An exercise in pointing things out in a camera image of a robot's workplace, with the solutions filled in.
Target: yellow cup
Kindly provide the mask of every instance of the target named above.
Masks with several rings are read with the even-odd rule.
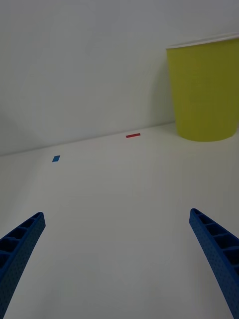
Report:
[[[232,136],[239,119],[239,33],[167,48],[178,134],[193,141]]]

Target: red rectangle marker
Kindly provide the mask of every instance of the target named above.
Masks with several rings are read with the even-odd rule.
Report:
[[[136,134],[131,134],[131,135],[126,135],[126,138],[134,138],[135,136],[140,136],[140,133],[136,133]]]

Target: blue tape marker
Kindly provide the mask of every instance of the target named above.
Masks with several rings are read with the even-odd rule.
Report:
[[[60,159],[60,155],[54,156],[52,162],[54,162],[54,161],[59,161],[59,159]]]

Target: white backdrop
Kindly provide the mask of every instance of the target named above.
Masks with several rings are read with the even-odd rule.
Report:
[[[165,47],[238,31],[234,0],[0,3],[0,154],[174,120]]]

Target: white wall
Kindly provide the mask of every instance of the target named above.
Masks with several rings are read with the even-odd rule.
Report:
[[[238,31],[234,0],[0,2],[0,154],[174,120],[165,47]]]
[[[239,237],[239,134],[140,132],[0,158],[0,238],[46,220],[4,319],[231,318],[189,212]]]

